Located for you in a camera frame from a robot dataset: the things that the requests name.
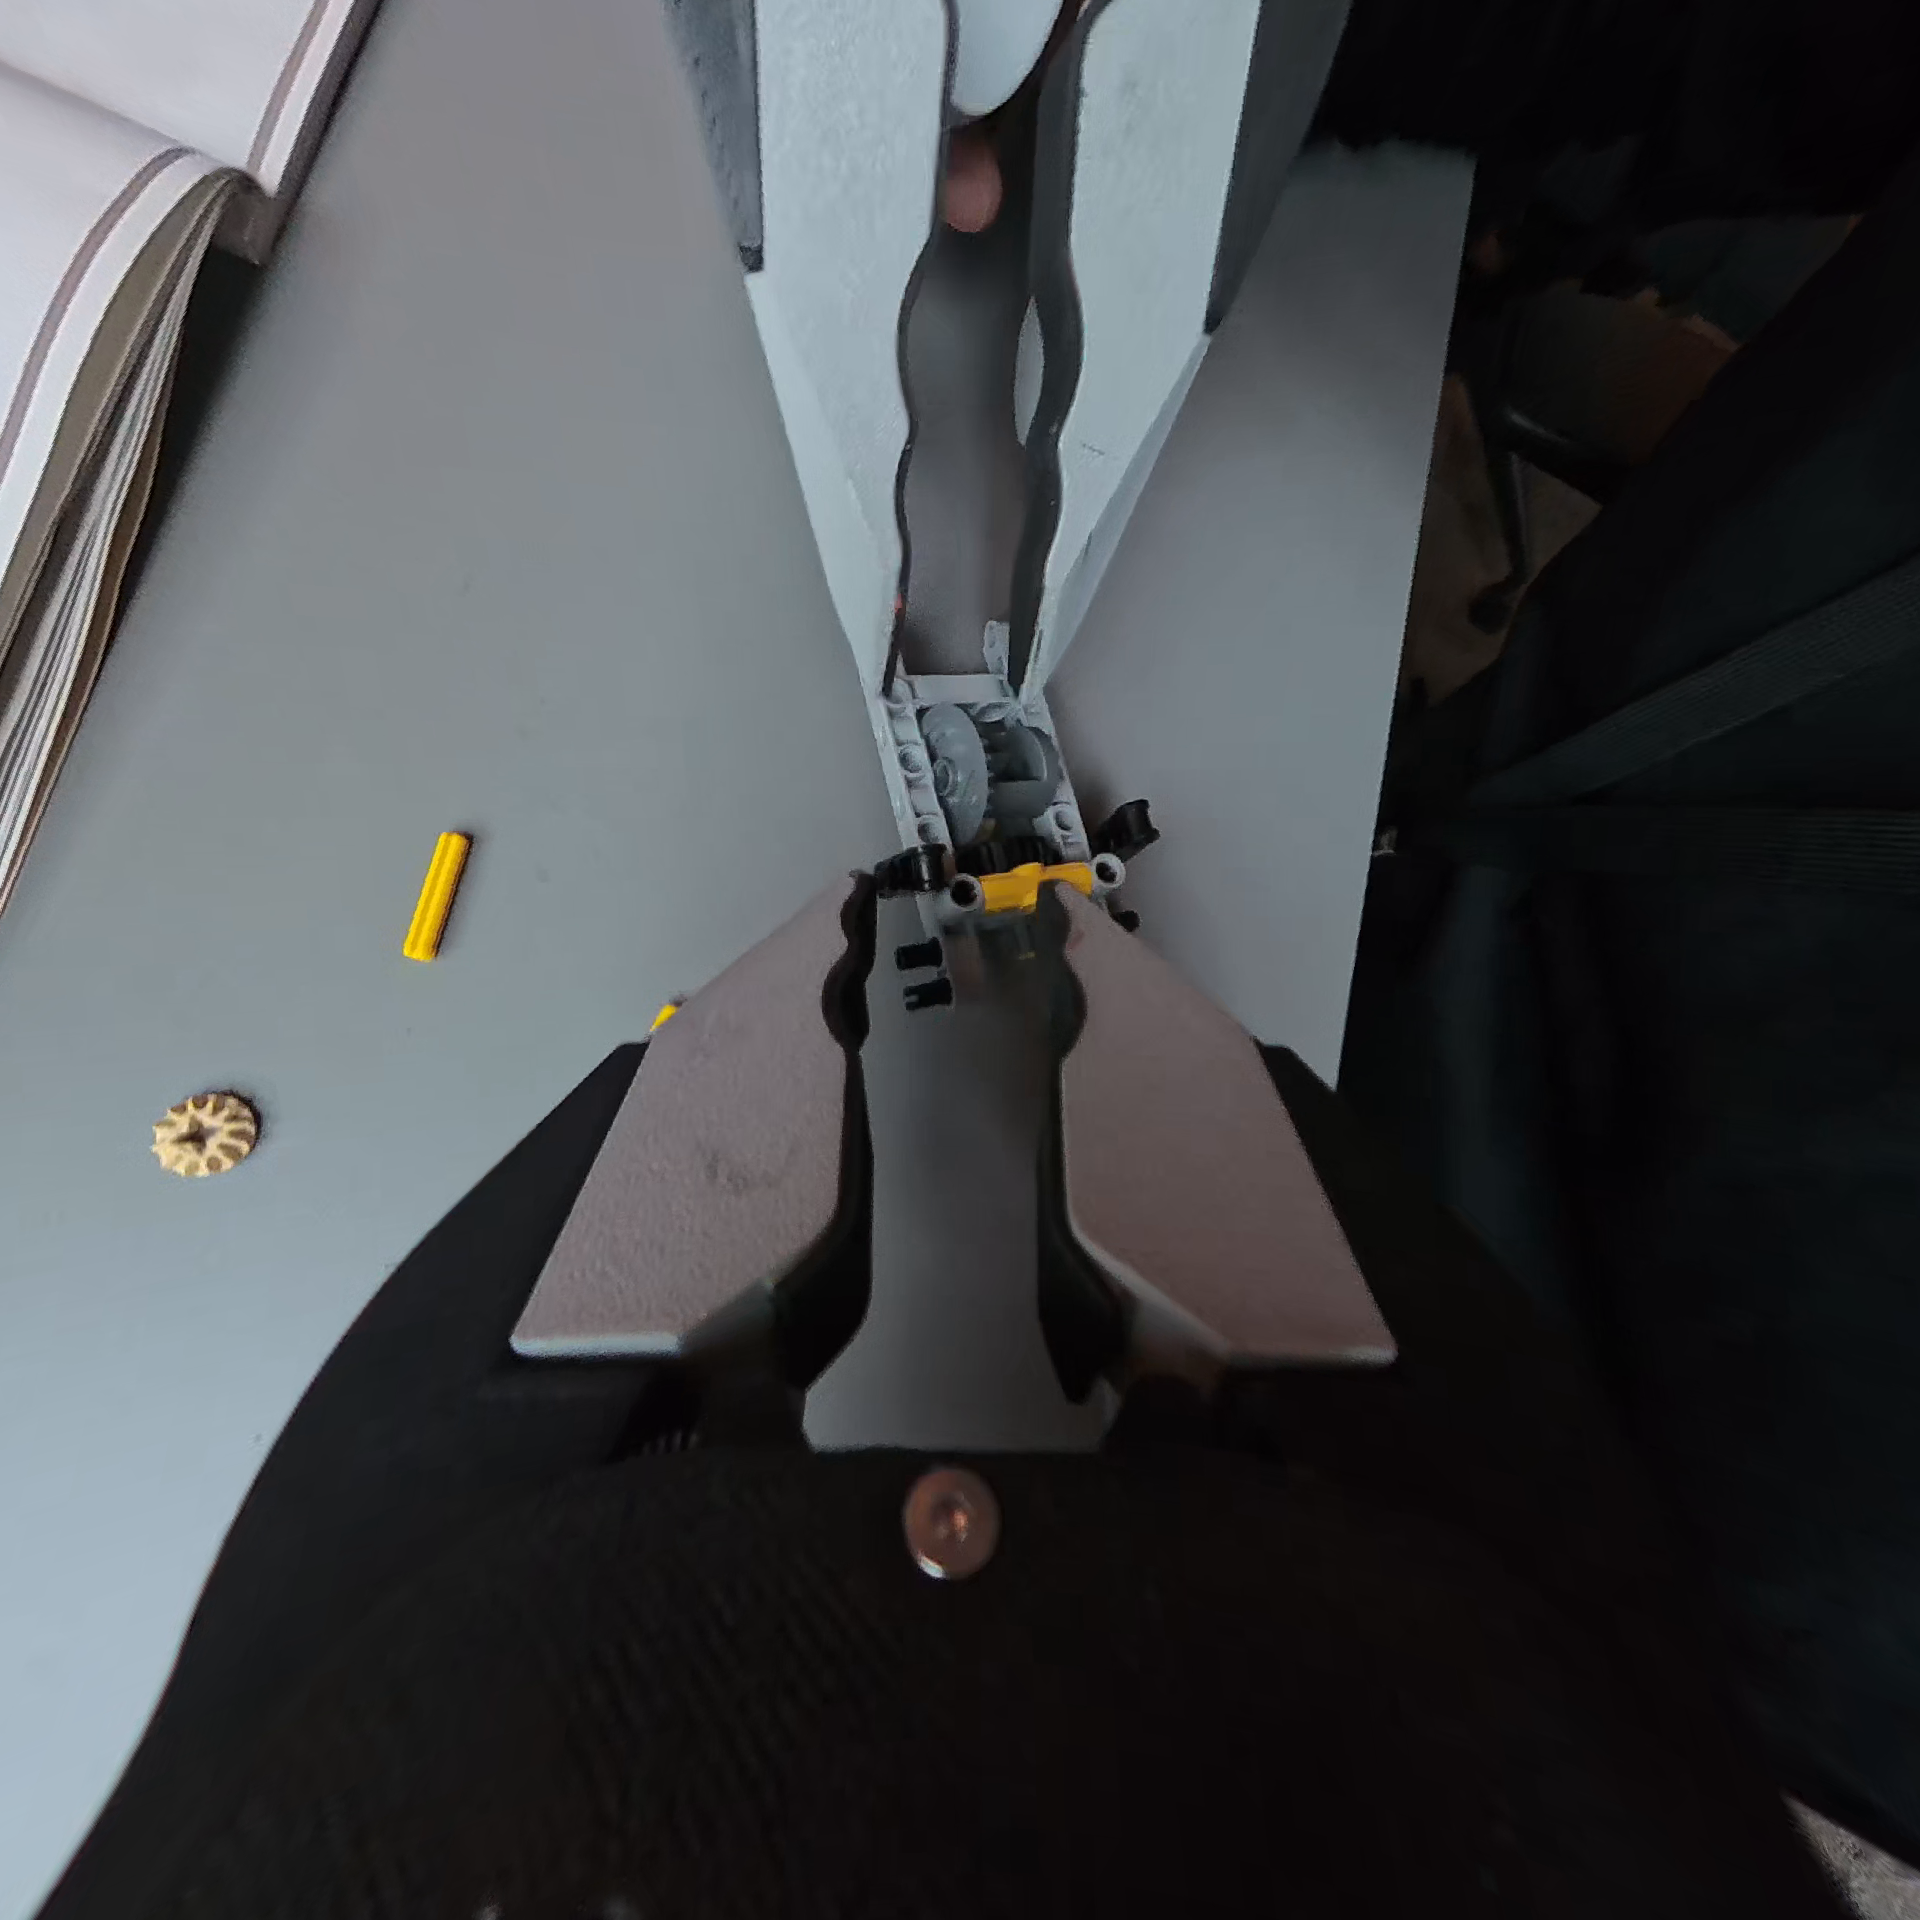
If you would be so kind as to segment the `dark grey lego differential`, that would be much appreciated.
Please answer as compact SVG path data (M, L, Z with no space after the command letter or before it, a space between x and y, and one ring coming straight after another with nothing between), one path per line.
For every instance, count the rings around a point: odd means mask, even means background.
M920 732L932 797L958 847L1039 822L1064 786L1057 741L1008 710L932 703Z

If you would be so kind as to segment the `lego instruction booklet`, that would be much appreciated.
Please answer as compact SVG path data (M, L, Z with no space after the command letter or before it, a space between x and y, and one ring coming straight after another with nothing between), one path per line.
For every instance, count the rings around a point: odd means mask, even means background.
M3 5L3 900L111 650L188 307L263 262L375 3Z

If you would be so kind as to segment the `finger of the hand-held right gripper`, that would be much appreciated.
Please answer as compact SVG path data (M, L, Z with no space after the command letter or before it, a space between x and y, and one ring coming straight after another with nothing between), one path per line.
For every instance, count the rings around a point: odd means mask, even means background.
M1207 351L1259 3L1087 5L1041 96L1012 671L1066 656Z
M762 267L744 272L833 607L872 698L911 571L904 372L945 170L943 3L759 5Z

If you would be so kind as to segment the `person's dark clothing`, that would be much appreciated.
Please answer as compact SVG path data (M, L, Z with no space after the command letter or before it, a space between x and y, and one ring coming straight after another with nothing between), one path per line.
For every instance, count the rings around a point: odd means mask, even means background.
M1792 1791L1915 1854L1915 152L1398 727L1342 1087L1572 1325Z

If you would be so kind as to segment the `grey lego frame assembly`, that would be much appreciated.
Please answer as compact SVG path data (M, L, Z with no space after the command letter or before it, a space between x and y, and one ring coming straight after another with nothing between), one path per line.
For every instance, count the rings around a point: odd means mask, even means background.
M904 1008L926 1014L972 998L986 975L1035 952L1035 916L1051 882L1102 907L1121 927L1139 931L1139 912L1123 898L1130 863L1159 844L1146 800L1127 800L1091 822L1066 763L1060 732L1043 693L1017 693L1011 628L983 631L983 666L966 674L915 674L891 662L870 698L872 732L896 815L900 850L876 868L876 891L908 898L922 924L896 948ZM1024 827L958 847L930 786L922 746L922 710L963 703L1001 710L1049 734L1064 756L1064 786L1047 814Z

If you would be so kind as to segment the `tan lego bevel gear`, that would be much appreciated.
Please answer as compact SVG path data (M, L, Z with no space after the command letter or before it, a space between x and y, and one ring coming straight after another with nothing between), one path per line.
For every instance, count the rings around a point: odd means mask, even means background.
M207 1180L246 1164L262 1141L257 1103L231 1090L191 1095L155 1117L151 1152L164 1173Z

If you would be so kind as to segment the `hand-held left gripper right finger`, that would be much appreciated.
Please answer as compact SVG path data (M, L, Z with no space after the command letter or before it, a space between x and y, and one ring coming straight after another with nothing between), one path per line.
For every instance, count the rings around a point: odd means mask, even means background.
M1147 1378L1399 1357L1259 1042L1104 903L1046 880L1039 1306L1072 1403Z

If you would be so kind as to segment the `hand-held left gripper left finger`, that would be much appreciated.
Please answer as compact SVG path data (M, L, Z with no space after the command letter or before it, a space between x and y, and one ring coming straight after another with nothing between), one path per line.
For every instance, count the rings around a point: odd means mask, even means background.
M747 1352L811 1387L874 1287L874 880L847 876L663 1020L512 1331L521 1360Z

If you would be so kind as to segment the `person's right hand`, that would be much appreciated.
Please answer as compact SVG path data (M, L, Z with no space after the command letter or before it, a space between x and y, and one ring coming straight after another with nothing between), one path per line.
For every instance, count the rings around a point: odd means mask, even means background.
M986 232L1003 205L999 116L969 122L946 136L943 220L956 232Z

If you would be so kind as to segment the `black office chair base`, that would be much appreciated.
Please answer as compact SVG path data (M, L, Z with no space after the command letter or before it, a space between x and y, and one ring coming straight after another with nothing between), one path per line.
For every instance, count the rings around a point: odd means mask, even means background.
M1738 351L1723 326L1666 304L1618 232L1552 204L1470 242L1448 371L1480 429L1505 550L1505 573L1468 605L1480 632L1505 631L1539 568L1528 474L1610 502Z

